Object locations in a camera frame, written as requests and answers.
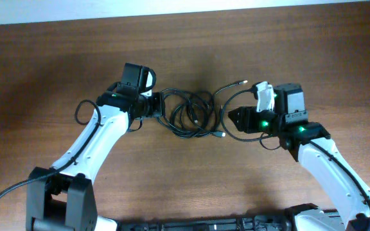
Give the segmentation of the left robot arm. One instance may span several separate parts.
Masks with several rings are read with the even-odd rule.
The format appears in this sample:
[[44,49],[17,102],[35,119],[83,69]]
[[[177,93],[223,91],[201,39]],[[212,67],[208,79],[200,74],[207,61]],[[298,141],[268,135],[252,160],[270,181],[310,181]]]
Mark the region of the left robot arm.
[[163,114],[163,96],[152,92],[155,83],[151,68],[125,64],[121,81],[93,103],[92,117],[73,145],[50,168],[30,173],[26,230],[117,230],[117,221],[98,214],[93,184],[132,122]]

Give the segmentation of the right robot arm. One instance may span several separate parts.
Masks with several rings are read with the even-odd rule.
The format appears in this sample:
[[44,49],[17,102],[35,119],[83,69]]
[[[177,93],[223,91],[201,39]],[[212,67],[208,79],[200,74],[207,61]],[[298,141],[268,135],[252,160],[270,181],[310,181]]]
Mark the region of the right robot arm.
[[276,137],[279,147],[305,168],[319,183],[335,206],[336,214],[307,203],[285,210],[291,230],[370,230],[370,186],[340,154],[330,133],[308,120],[304,93],[297,83],[272,86],[266,81],[248,89],[257,101],[227,116],[236,129],[259,133],[258,141]]

